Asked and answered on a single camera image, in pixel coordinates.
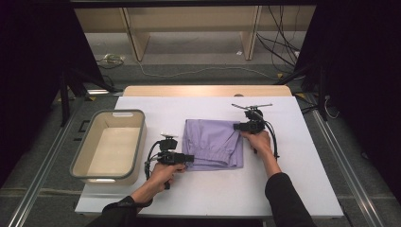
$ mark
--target plastic storage bin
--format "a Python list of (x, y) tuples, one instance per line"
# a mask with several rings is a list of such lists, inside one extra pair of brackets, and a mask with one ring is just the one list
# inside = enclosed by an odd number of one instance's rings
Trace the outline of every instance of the plastic storage bin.
[(85, 183), (133, 184), (147, 134), (140, 110), (95, 113), (70, 167)]

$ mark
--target white table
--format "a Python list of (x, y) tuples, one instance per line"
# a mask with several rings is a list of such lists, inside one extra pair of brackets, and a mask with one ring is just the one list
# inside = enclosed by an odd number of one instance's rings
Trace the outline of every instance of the white table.
[[(286, 172), (306, 209), (313, 218), (343, 216), (336, 195), (310, 137), (297, 101), (290, 96), (258, 97), (132, 97), (118, 99), (116, 109), (140, 109), (145, 113), (148, 135), (142, 156), (145, 162), (154, 142), (163, 139), (161, 131), (180, 135), (176, 151), (181, 151), (184, 120), (216, 119), (246, 122), (243, 110), (231, 106), (272, 103), (263, 107), (265, 119), (274, 127), (279, 165)], [(99, 214), (110, 202), (119, 201), (145, 180), (141, 171), (132, 186), (85, 185), (76, 208), (80, 214)], [(143, 217), (171, 218), (266, 218), (271, 216), (264, 195), (266, 173), (262, 162), (244, 143), (244, 167), (236, 170), (186, 172), (176, 174), (170, 190), (158, 194), (143, 209)]]

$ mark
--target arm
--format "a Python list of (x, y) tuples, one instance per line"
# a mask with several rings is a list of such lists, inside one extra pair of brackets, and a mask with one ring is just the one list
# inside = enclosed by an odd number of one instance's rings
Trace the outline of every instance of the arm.
[(270, 202), (274, 222), (278, 227), (316, 226), (296, 192), (289, 176), (283, 173), (270, 148), (270, 137), (266, 131), (258, 134), (242, 132), (251, 147), (262, 159), (266, 174), (265, 195)]
[[(165, 182), (173, 183), (175, 172), (184, 172), (184, 164), (174, 166), (156, 164), (150, 178), (142, 186), (124, 198), (123, 202), (146, 203), (165, 190)], [(142, 208), (112, 208), (103, 210), (100, 217), (93, 220), (87, 227), (123, 227), (135, 226), (136, 215)]]

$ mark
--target purple cloth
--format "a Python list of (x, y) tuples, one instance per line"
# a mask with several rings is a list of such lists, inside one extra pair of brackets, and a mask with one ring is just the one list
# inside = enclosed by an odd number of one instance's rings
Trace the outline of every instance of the purple cloth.
[(242, 136), (233, 124), (239, 121), (187, 119), (183, 131), (183, 153), (195, 155), (189, 171), (243, 167)]

